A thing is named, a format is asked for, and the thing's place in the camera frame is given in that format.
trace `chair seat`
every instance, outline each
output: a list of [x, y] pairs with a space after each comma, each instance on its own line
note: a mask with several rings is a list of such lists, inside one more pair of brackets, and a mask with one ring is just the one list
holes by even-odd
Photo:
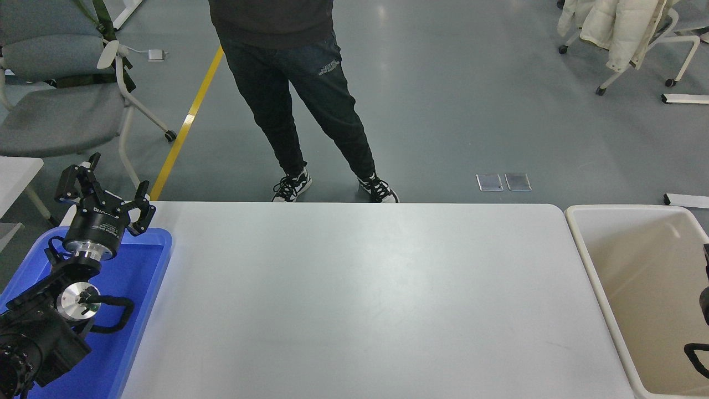
[[124, 100], [116, 83], [31, 92], [0, 126], [0, 155], [78, 153], [118, 135]]

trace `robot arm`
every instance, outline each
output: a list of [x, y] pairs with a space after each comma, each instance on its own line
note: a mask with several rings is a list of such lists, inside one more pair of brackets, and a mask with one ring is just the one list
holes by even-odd
[[[127, 229], [133, 236], [146, 231], [155, 206], [147, 198], [148, 182], [131, 201], [103, 190], [94, 170], [100, 154], [62, 172], [55, 199], [75, 204], [77, 214], [65, 237], [52, 237], [45, 250], [50, 274], [6, 304], [0, 315], [0, 399], [26, 398], [36, 382], [45, 386], [76, 366], [90, 351], [89, 332], [120, 331], [133, 311], [128, 298], [101, 295], [89, 279], [101, 271], [101, 261], [114, 258]], [[139, 209], [131, 222], [128, 212]], [[52, 245], [62, 241], [69, 254]], [[123, 307], [112, 327], [94, 325], [100, 306]]]

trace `metal floor plate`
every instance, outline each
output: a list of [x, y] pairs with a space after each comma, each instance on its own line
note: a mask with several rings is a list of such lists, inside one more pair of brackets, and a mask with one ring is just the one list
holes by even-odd
[[505, 180], [510, 191], [532, 191], [527, 173], [505, 173]]
[[502, 179], [497, 173], [479, 173], [476, 175], [478, 178], [478, 186], [480, 186], [480, 191], [502, 191]]

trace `person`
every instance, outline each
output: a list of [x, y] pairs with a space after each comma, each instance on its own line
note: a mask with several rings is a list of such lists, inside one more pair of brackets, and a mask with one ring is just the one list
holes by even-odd
[[333, 0], [209, 0], [212, 24], [239, 93], [286, 173], [273, 202], [294, 202], [312, 183], [289, 82], [350, 165], [372, 202], [398, 202], [379, 178], [347, 89], [333, 30]]

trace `black pants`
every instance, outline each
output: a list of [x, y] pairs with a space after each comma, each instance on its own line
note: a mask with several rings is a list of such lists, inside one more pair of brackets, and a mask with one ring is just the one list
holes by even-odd
[[218, 35], [239, 92], [287, 174], [298, 174], [306, 165], [293, 119], [289, 81], [352, 172], [361, 178], [374, 173], [372, 151], [354, 111], [355, 99], [347, 90], [334, 33], [319, 43], [285, 50], [245, 45], [224, 32]]

